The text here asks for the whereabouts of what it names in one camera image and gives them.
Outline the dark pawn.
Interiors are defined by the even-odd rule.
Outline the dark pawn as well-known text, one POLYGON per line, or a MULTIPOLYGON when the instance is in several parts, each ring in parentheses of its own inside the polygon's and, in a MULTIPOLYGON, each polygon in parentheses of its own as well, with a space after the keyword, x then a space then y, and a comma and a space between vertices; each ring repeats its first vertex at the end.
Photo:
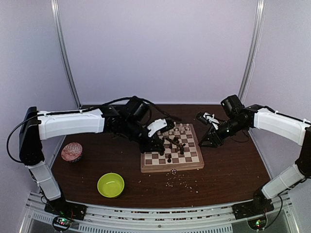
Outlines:
POLYGON ((171 161, 172 161, 172 155, 171 155, 171 154, 169 154, 169 155, 168 155, 167 162, 168 162, 168 163, 170 163, 171 161))

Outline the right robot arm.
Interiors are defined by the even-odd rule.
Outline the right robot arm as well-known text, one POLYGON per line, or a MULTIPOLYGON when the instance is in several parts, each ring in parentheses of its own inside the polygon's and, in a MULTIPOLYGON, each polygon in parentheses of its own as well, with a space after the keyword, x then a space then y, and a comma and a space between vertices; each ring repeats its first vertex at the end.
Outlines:
POLYGON ((200 147, 217 148, 225 139, 248 129, 268 132, 287 139, 300 147, 300 154, 293 165, 280 172, 260 187, 249 203, 253 214, 260 214, 271 199, 311 177, 311 122, 282 114, 267 105, 244 106, 237 95, 221 101, 227 120, 221 121, 214 114, 199 112, 196 118, 209 129, 199 142, 200 147))

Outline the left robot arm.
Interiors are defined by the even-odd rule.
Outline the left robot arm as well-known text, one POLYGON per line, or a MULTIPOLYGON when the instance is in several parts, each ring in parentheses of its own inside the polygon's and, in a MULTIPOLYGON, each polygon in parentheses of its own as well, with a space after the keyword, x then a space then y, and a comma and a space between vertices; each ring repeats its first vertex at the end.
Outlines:
POLYGON ((15 159, 10 153, 8 156, 28 168, 47 204, 64 216, 70 211, 70 205, 45 162, 41 142, 71 134, 113 133, 138 143, 142 153, 164 153, 164 143, 157 133, 168 126, 168 121, 161 118, 149 125, 141 124, 150 105, 150 101, 133 96, 72 111, 48 112, 30 107, 24 120, 12 129, 12 132, 20 129, 19 158, 15 159))

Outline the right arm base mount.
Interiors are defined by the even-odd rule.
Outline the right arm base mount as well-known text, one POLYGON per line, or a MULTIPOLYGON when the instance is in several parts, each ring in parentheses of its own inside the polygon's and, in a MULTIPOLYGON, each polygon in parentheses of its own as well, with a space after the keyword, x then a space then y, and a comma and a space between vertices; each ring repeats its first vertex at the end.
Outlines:
POLYGON ((252 230, 260 231, 268 226, 267 213, 274 210, 274 205, 270 201, 252 200, 234 204, 232 210, 236 220, 245 218, 252 230))

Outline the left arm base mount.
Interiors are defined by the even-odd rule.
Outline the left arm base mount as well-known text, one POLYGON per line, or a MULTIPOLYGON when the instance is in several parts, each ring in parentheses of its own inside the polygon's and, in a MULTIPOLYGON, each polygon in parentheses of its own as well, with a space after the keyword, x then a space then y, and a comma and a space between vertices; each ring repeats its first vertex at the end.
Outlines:
POLYGON ((68 202, 64 210, 57 210, 50 204, 46 203, 44 211, 54 214, 52 227, 59 232, 67 231, 70 227, 77 224, 77 220, 84 220, 87 207, 82 204, 68 202))

